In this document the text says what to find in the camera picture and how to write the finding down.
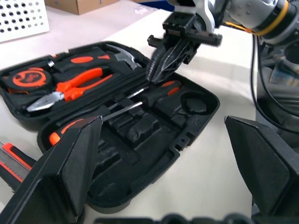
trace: screwdriver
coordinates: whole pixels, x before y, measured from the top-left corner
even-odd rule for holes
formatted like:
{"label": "screwdriver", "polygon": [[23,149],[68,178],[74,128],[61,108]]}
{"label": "screwdriver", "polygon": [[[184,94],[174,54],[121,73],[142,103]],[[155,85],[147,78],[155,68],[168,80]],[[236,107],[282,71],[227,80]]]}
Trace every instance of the screwdriver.
{"label": "screwdriver", "polygon": [[[103,118],[103,121],[107,121],[111,118],[114,118],[116,116],[119,116],[129,110],[132,110],[135,107],[141,106],[142,104],[145,104],[147,107],[152,107],[154,105],[154,103],[159,100],[160,98],[164,98],[167,96],[170,96],[174,93],[176,93],[177,91],[179,91],[181,88],[181,83],[177,80],[175,81],[169,81],[167,83],[164,83],[163,85],[161,85],[160,87],[158,87],[157,89],[150,91],[148,93],[144,93],[142,94],[141,98],[142,100],[140,102],[137,102],[135,104],[132,104],[128,107],[125,107],[115,113],[109,114],[107,116],[105,116]],[[128,98],[131,98],[133,96],[138,95],[140,92],[144,91],[144,89],[140,89],[137,92],[131,94],[130,96],[128,96]],[[113,108],[115,108],[118,105],[118,103],[112,105],[111,107],[109,107],[109,110],[112,110]],[[73,122],[71,122],[70,124],[68,124],[67,126],[60,128],[59,130],[57,130],[56,132],[53,132],[50,136],[49,136],[49,141],[51,143],[51,145],[55,145],[57,142],[59,142],[60,138],[62,137],[62,135],[65,133],[65,131],[72,126],[73,124],[75,124],[76,122],[80,121],[82,119],[78,119],[75,120]]]}
{"label": "screwdriver", "polygon": [[[131,99],[134,96],[137,96],[138,94],[140,94],[141,92],[145,91],[146,89],[148,89],[148,86],[141,88],[139,90],[137,90],[136,92],[132,93],[131,95],[127,96],[126,98]],[[112,106],[108,107],[108,110],[111,111],[114,108],[116,108],[119,105],[119,103],[115,103]],[[71,123],[69,123],[68,125],[59,128],[57,131],[53,132],[52,134],[50,134],[49,136],[49,141],[51,145],[55,145],[57,142],[59,142],[59,140],[61,139],[62,135],[65,133],[65,131],[72,126],[73,124],[77,123],[78,121],[81,121],[83,119],[77,119],[75,121],[72,121]]]}

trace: pliers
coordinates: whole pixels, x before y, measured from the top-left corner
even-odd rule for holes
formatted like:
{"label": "pliers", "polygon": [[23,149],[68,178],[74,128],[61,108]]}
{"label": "pliers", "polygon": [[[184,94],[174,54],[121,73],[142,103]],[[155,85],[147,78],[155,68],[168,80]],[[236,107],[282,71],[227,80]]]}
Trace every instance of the pliers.
{"label": "pliers", "polygon": [[102,77],[104,75],[104,68],[94,68],[82,72],[78,76],[72,78],[69,81],[58,83],[56,86],[56,91],[52,92],[49,95],[46,95],[32,105],[27,107],[28,112],[40,111],[48,109],[53,106],[56,102],[60,100],[72,101],[81,97],[86,91],[93,89],[94,87],[102,84],[103,82],[110,79],[113,74],[110,74],[101,80],[84,87],[79,87],[80,85],[90,81],[94,78]]}
{"label": "pliers", "polygon": [[186,36],[166,33],[163,39],[158,39],[151,35],[148,38],[148,43],[157,49],[148,64],[145,78],[153,84],[163,82],[182,63],[189,64],[201,44],[218,47],[221,41],[221,35],[210,35],[206,32],[187,34]]}

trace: orange screwdriver handle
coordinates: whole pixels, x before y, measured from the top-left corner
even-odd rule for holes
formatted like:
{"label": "orange screwdriver handle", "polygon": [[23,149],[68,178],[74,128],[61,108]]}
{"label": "orange screwdriver handle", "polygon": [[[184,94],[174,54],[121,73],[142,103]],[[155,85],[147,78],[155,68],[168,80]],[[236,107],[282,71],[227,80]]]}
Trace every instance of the orange screwdriver handle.
{"label": "orange screwdriver handle", "polygon": [[64,100],[65,101],[71,101],[71,100],[75,100],[78,99],[79,97],[81,97],[85,91],[90,90],[92,88],[94,88],[97,85],[100,85],[101,83],[107,81],[108,79],[110,79],[113,75],[109,75],[103,79],[101,79],[100,81],[97,81],[96,83],[93,83],[89,86],[86,87],[78,87],[78,88],[72,88],[69,91],[67,91],[66,93],[64,93]]}
{"label": "orange screwdriver handle", "polygon": [[95,68],[90,69],[85,72],[82,72],[80,75],[72,78],[71,80],[63,83],[58,83],[56,87],[56,91],[63,92],[64,94],[77,86],[80,86],[83,83],[86,83],[89,80],[94,78],[102,77],[103,76],[103,69],[102,68]]}
{"label": "orange screwdriver handle", "polygon": [[83,119],[78,119],[78,120],[75,120],[71,123],[69,123],[68,125],[58,129],[57,131],[53,132],[52,134],[50,134],[49,136],[49,142],[51,143],[51,145],[55,145],[57,142],[60,141],[62,135],[65,133],[65,131],[71,127],[72,125],[76,124],[78,121],[81,121]]}

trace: white perforated box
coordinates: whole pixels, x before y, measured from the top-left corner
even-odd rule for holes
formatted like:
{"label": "white perforated box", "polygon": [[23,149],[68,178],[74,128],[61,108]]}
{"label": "white perforated box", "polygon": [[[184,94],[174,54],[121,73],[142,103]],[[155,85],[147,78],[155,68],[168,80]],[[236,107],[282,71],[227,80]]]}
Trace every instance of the white perforated box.
{"label": "white perforated box", "polygon": [[43,0],[0,0],[0,42],[47,31]]}

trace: cardboard box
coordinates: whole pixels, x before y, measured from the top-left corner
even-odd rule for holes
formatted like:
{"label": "cardboard box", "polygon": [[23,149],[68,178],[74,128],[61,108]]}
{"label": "cardboard box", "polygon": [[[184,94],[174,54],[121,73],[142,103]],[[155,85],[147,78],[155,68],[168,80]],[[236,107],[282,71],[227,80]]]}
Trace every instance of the cardboard box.
{"label": "cardboard box", "polygon": [[81,15],[119,0],[45,0],[47,6]]}

